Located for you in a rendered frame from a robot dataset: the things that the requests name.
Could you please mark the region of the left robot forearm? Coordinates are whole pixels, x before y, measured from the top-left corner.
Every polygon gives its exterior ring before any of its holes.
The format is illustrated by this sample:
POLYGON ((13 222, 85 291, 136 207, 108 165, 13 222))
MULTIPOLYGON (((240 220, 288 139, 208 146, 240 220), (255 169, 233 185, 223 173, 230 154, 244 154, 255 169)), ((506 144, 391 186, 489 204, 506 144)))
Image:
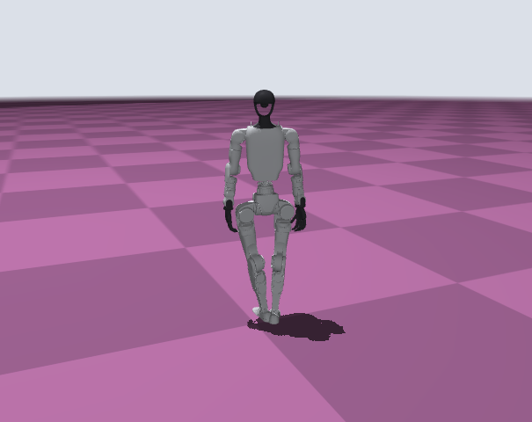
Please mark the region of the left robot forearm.
POLYGON ((234 196, 236 191, 236 182, 237 178, 230 176, 230 165, 226 164, 225 166, 225 187, 224 187, 224 199, 223 205, 226 207, 226 201, 232 200, 232 205, 234 206, 234 196))

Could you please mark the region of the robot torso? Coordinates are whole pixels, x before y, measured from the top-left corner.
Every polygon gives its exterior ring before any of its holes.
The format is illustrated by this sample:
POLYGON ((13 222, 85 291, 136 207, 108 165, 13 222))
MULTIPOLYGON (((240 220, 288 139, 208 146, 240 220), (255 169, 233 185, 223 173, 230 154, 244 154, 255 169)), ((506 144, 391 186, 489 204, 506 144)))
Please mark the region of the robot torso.
POLYGON ((279 212, 279 195, 271 181, 278 179, 283 168, 285 135, 279 121, 272 123, 274 128, 254 127, 257 124, 248 126, 245 135, 247 166, 253 180, 259 181, 252 199, 255 215, 274 215, 279 212))

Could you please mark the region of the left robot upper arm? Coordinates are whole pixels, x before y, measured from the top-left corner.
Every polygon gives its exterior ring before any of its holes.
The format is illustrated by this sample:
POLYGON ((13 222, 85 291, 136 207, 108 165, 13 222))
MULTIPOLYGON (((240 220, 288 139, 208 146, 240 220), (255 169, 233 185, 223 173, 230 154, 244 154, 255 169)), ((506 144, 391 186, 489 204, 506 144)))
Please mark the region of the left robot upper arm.
POLYGON ((230 139, 229 160, 230 175, 237 175, 240 173, 240 157, 242 146, 240 143, 245 141, 247 128, 240 128, 233 131, 230 139))

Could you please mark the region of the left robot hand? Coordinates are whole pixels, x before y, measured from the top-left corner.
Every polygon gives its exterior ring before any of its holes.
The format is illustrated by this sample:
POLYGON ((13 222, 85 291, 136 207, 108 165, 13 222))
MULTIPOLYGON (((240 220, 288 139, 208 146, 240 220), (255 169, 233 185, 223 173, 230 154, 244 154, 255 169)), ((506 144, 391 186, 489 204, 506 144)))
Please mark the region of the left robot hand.
POLYGON ((228 223, 229 229, 233 232, 238 232, 237 229, 232 228, 232 224, 231 224, 232 223, 231 210, 233 209, 232 200, 227 200, 226 207, 224 206, 223 209, 225 210, 225 219, 226 219, 226 222, 228 223))

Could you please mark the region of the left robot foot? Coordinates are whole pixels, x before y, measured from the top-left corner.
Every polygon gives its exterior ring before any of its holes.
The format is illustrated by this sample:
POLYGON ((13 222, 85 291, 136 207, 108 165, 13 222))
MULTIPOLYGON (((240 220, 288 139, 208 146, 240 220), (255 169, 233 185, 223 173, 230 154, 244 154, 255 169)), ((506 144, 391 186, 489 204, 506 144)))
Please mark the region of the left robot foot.
POLYGON ((269 322, 270 315, 272 315, 271 312, 269 310, 266 311, 266 309, 264 309, 265 311, 264 313, 260 312, 259 307, 253 308, 252 311, 256 316, 260 317, 264 322, 269 322))

